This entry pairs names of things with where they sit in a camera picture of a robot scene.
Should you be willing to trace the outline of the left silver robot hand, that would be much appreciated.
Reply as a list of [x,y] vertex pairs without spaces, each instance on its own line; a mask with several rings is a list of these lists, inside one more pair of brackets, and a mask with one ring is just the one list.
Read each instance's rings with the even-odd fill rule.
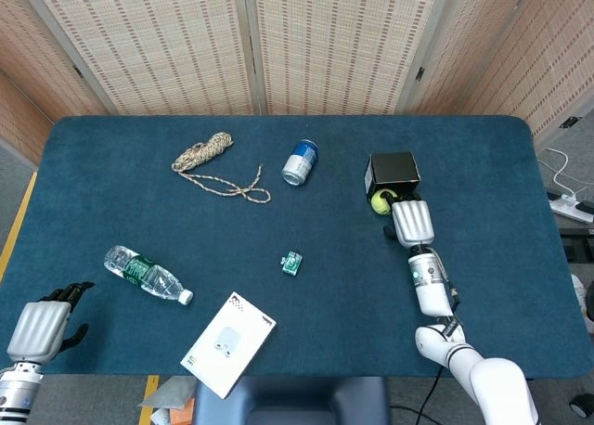
[[90,281],[72,283],[27,303],[6,349],[11,362],[45,366],[57,354],[77,346],[85,338],[89,324],[83,323],[69,338],[65,337],[66,328],[84,292],[94,286]]

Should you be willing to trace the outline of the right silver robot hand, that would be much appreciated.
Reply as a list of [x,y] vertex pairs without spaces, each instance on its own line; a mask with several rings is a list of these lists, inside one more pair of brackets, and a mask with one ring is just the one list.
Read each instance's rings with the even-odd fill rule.
[[433,243],[433,223],[426,201],[397,200],[387,190],[382,191],[381,197],[389,204],[394,221],[394,227],[383,228],[387,238],[406,249]]

